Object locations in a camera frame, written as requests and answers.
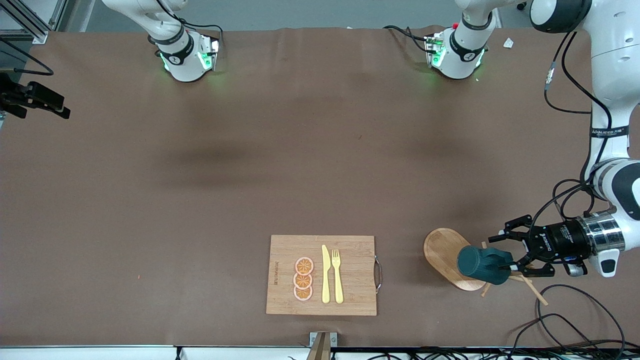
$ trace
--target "brown table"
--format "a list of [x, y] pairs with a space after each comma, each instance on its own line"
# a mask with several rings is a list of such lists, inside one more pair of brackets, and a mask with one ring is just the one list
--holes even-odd
[[[53, 33], [33, 49], [72, 118], [32, 110], [0, 132], [3, 345], [297, 345], [331, 330], [341, 345], [504, 346], [534, 318], [523, 284], [457, 290], [422, 242], [451, 227], [478, 245], [578, 176], [589, 119], [542, 98], [559, 37], [498, 30], [484, 65], [452, 81], [386, 30], [228, 33], [224, 73], [187, 84], [145, 37]], [[585, 85], [588, 54], [580, 37], [569, 66]], [[588, 108], [556, 78], [558, 106]], [[378, 316], [266, 315], [272, 234], [375, 235]], [[591, 292], [637, 340], [639, 256], [613, 279], [535, 283]], [[586, 299], [547, 300], [592, 338], [617, 336]], [[552, 343], [535, 327], [521, 344]]]

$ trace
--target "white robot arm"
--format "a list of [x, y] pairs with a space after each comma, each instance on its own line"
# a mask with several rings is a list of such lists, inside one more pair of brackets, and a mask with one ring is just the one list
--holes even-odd
[[188, 0], [102, 0], [110, 9], [130, 18], [149, 33], [160, 49], [165, 69], [179, 81], [195, 81], [216, 63], [219, 42], [186, 29], [169, 13]]
[[[533, 0], [531, 22], [536, 29], [547, 33], [583, 29], [591, 36], [590, 148], [581, 177], [582, 184], [610, 206], [546, 226], [536, 225], [530, 215], [509, 221], [489, 241], [522, 241], [527, 254], [513, 261], [503, 252], [502, 264], [496, 266], [499, 261], [494, 251], [494, 264], [485, 266], [480, 254], [483, 250], [468, 249], [463, 254], [466, 263], [461, 264], [458, 258], [465, 275], [501, 283], [510, 270], [525, 276], [553, 276], [552, 264], [561, 263], [569, 275], [580, 276], [587, 273], [584, 260], [588, 259], [598, 273], [612, 277], [620, 252], [640, 246], [640, 161], [630, 159], [627, 152], [629, 119], [640, 102], [638, 19], [637, 0]], [[528, 231], [516, 231], [520, 226]], [[480, 259], [477, 263], [481, 265], [468, 266], [469, 259]], [[534, 260], [546, 264], [527, 268]]]
[[435, 41], [428, 44], [429, 64], [452, 79], [464, 79], [480, 65], [486, 41], [495, 29], [493, 9], [517, 0], [456, 0], [462, 10], [457, 28], [448, 28], [434, 34]]

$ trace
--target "metal handle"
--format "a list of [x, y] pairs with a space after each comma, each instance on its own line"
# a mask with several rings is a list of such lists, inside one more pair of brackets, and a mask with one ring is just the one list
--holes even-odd
[[376, 281], [376, 265], [378, 266], [378, 279], [380, 280], [378, 282], [378, 285], [376, 285], [376, 294], [380, 291], [380, 286], [382, 286], [382, 265], [380, 264], [380, 261], [378, 260], [378, 256], [375, 255], [374, 256], [375, 259], [375, 263], [373, 264], [373, 281], [375, 283]]

